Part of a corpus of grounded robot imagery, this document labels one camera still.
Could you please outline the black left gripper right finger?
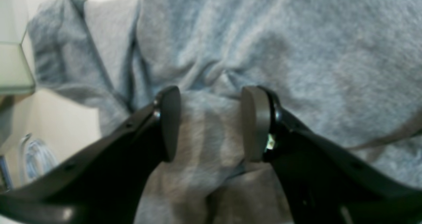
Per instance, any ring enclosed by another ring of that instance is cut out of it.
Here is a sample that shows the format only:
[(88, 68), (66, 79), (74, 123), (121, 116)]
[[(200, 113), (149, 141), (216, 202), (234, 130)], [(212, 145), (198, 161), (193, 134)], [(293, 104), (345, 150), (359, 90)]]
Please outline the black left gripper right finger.
[(421, 190), (314, 133), (263, 86), (241, 91), (245, 159), (270, 164), (296, 224), (420, 224)]

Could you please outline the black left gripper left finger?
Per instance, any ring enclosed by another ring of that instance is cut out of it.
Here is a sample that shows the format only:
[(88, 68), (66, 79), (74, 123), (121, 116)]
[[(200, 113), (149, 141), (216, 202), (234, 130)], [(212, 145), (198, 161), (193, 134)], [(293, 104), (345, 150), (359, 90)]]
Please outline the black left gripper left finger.
[(18, 224), (132, 224), (149, 176), (175, 158), (180, 117), (179, 88), (164, 88), (110, 135), (2, 194), (1, 217)]

